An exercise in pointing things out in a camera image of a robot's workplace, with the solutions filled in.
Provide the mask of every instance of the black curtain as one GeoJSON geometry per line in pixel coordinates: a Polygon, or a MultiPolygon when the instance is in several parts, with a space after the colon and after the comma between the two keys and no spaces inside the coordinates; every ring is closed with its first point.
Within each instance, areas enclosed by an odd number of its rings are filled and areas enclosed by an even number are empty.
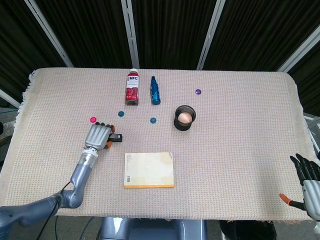
{"type": "Polygon", "coordinates": [[[227,0],[204,70],[276,71],[320,24],[320,1],[227,0]]]}
{"type": "Polygon", "coordinates": [[[298,86],[304,112],[320,116],[320,42],[290,71],[298,86]]]}
{"type": "Polygon", "coordinates": [[[132,0],[140,68],[195,70],[216,0],[132,0]]]}
{"type": "Polygon", "coordinates": [[[75,67],[132,67],[120,0],[36,2],[75,67]]]}
{"type": "Polygon", "coordinates": [[[25,2],[1,0],[0,89],[21,102],[33,70],[64,66],[25,2]]]}

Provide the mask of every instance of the yellow notebook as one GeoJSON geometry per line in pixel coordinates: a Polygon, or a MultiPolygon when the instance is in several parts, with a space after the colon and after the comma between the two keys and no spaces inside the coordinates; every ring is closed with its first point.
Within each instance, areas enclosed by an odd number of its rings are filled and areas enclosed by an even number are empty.
{"type": "Polygon", "coordinates": [[[173,188],[174,163],[170,152],[126,153],[124,188],[173,188]]]}

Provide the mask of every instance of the wire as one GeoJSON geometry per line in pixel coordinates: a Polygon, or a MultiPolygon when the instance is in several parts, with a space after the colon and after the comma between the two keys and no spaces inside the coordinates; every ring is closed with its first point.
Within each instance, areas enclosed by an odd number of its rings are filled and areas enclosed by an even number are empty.
{"type": "Polygon", "coordinates": [[[54,234],[55,234],[55,240],[58,240],[58,234],[57,234],[57,222],[58,222],[58,217],[56,216],[55,222],[54,222],[54,234]]]}
{"type": "Polygon", "coordinates": [[[12,113],[12,112],[16,112],[18,110],[13,110],[13,111],[4,111],[4,112],[0,112],[0,114],[6,114],[6,113],[12,113]]]}
{"type": "MultiPolygon", "coordinates": [[[[65,190],[65,188],[66,188],[70,183],[71,183],[71,182],[69,181],[69,182],[61,189],[60,194],[65,190]]],[[[54,213],[54,211],[55,211],[55,209],[56,209],[56,207],[57,207],[58,204],[59,204],[59,196],[56,197],[56,199],[55,199],[55,205],[54,205],[54,207],[53,207],[50,215],[49,215],[48,218],[46,219],[46,221],[45,221],[45,223],[44,223],[44,225],[43,225],[43,227],[42,227],[42,229],[41,229],[38,237],[36,238],[36,240],[39,240],[39,239],[40,239],[43,231],[45,230],[45,227],[46,227],[49,219],[51,218],[51,216],[52,216],[52,214],[54,213]]]]}
{"type": "Polygon", "coordinates": [[[94,219],[94,216],[92,216],[92,217],[89,219],[89,221],[86,223],[86,225],[85,225],[85,227],[84,227],[84,229],[83,229],[83,231],[82,231],[82,233],[81,233],[81,236],[80,236],[79,240],[81,240],[81,239],[82,239],[82,237],[84,236],[85,231],[86,231],[86,229],[87,229],[87,227],[88,227],[89,223],[92,221],[92,219],[94,219]]]}

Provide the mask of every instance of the brown egg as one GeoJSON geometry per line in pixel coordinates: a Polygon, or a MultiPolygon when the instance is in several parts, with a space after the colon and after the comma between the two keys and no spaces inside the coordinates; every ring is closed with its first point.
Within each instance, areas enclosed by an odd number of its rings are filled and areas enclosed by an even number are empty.
{"type": "Polygon", "coordinates": [[[188,112],[182,112],[178,116],[178,121],[183,124],[188,124],[192,122],[192,116],[188,112]]]}

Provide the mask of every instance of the black cable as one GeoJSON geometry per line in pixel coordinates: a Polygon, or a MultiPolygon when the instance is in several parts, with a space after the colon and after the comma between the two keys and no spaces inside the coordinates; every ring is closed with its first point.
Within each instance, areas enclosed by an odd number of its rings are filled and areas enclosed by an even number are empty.
{"type": "MultiPolygon", "coordinates": [[[[71,182],[68,182],[68,183],[61,189],[60,194],[65,190],[65,188],[66,188],[70,183],[71,183],[71,182]]],[[[43,225],[43,227],[42,227],[42,229],[41,229],[38,237],[36,238],[36,240],[39,240],[39,239],[40,239],[43,231],[45,230],[45,227],[46,227],[49,219],[51,218],[51,216],[52,216],[52,214],[54,213],[54,211],[55,211],[56,207],[58,206],[58,204],[59,204],[59,196],[56,197],[56,199],[55,199],[55,205],[54,205],[54,207],[53,207],[50,215],[49,215],[48,218],[46,219],[46,221],[45,221],[45,223],[44,223],[44,225],[43,225]]]]}
{"type": "Polygon", "coordinates": [[[59,216],[56,216],[55,221],[54,221],[55,240],[58,240],[58,234],[57,234],[57,222],[58,222],[58,217],[59,217],[59,216]]]}
{"type": "Polygon", "coordinates": [[[81,236],[80,236],[79,240],[82,239],[82,237],[83,237],[83,235],[85,234],[85,231],[86,231],[89,223],[92,221],[92,219],[94,219],[94,216],[92,216],[92,217],[89,219],[89,221],[86,223],[86,225],[85,225],[85,227],[84,227],[84,229],[83,229],[83,231],[82,231],[82,233],[81,233],[81,236]]]}

